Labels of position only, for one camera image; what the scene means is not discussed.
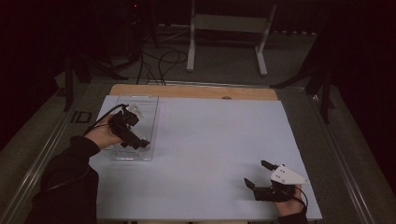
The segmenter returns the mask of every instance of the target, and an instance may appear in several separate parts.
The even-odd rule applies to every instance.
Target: floor
[[[298,73],[316,38],[314,35],[271,34],[264,48],[268,76],[262,77],[255,59],[257,36],[254,35],[199,33],[194,71],[187,72],[187,30],[186,27],[160,27],[160,48],[154,48],[149,39],[143,48],[143,62],[119,71],[129,78],[126,81],[92,70],[90,84],[75,82],[75,102],[68,113],[63,112],[64,98],[56,95],[37,111],[0,154],[1,223],[22,223],[30,209],[30,200],[37,192],[36,183],[43,164],[62,151],[69,136],[81,134],[89,125],[71,124],[73,112],[92,111],[95,116],[113,84],[136,83],[140,64],[143,66],[139,84],[268,88]],[[394,194],[337,88],[332,86],[330,124],[326,124],[318,112],[320,92],[317,96],[306,95],[306,82],[307,79],[303,79],[276,93],[285,107],[317,195],[323,219],[315,222],[395,223]],[[63,85],[62,75],[59,85]]]

